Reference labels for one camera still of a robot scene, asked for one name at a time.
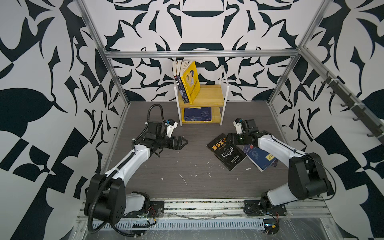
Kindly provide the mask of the black Murphy's law book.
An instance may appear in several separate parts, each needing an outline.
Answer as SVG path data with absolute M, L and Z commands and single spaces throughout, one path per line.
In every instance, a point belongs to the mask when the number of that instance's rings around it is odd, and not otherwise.
M 236 145 L 227 141 L 225 134 L 220 134 L 207 144 L 207 148 L 220 160 L 220 162 L 232 171 L 247 155 Z

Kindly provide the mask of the navy Yijing book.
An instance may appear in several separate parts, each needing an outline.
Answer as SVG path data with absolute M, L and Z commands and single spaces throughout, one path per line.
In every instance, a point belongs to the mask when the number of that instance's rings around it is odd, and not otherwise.
M 212 108 L 211 107 L 185 108 L 184 120 L 186 122 L 197 122 L 197 121 L 209 122 L 212 120 Z

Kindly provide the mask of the yellow cartoon cover book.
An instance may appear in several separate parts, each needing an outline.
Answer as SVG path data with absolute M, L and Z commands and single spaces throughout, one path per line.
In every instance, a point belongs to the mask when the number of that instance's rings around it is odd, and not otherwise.
M 201 89 L 195 61 L 182 61 L 180 77 L 189 103 L 192 105 Z

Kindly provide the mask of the purple Guiguzi portrait book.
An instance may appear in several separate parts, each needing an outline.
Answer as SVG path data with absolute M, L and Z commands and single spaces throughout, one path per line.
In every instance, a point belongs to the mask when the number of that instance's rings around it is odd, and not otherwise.
M 183 102 L 185 104 L 188 104 L 190 101 L 189 101 L 189 98 L 188 98 L 188 95 L 187 95 L 187 92 L 186 92 L 186 89 L 184 87 L 184 84 L 183 84 L 183 81 L 181 79 L 181 67 L 182 67 L 182 60 L 178 60 L 177 61 L 177 71 L 176 71 L 176 76 L 177 76 L 177 81 L 178 81 L 178 86 L 179 86 L 179 90 L 181 92 L 181 96 L 182 96 L 182 99 L 183 99 Z

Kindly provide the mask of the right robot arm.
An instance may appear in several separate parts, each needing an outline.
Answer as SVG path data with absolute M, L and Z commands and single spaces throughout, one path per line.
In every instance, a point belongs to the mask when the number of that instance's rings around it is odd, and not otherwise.
M 324 193 L 336 192 L 336 185 L 328 177 L 331 173 L 318 154 L 305 153 L 284 144 L 267 131 L 260 131 L 253 119 L 234 121 L 235 133 L 227 140 L 235 145 L 253 145 L 272 154 L 288 167 L 288 182 L 262 194 L 260 206 L 268 210 L 291 202 L 314 199 Z

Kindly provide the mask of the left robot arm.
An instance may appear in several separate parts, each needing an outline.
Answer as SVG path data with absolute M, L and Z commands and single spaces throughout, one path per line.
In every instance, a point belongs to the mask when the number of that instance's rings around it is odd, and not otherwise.
M 160 155 L 164 149 L 181 150 L 188 144 L 183 137 L 174 137 L 177 122 L 147 122 L 142 134 L 133 139 L 132 150 L 112 169 L 104 174 L 95 174 L 86 194 L 84 214 L 88 217 L 90 232 L 96 232 L 93 221 L 102 225 L 117 224 L 122 217 L 132 212 L 145 213 L 149 208 L 149 196 L 144 193 L 126 194 L 126 186 L 152 155 Z

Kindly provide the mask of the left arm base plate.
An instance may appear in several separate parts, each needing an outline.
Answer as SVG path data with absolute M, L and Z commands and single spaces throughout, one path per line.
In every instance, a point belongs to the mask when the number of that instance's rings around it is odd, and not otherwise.
M 164 201 L 145 201 L 141 210 L 132 211 L 124 214 L 125 218 L 155 218 L 158 215 L 164 213 L 165 202 Z

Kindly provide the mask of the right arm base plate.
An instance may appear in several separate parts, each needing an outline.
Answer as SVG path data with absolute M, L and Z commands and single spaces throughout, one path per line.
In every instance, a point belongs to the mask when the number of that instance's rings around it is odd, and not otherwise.
M 260 200 L 244 200 L 244 213 L 249 217 L 255 216 L 270 216 L 280 217 L 285 216 L 287 209 L 285 205 L 272 206 L 268 209 L 263 209 Z

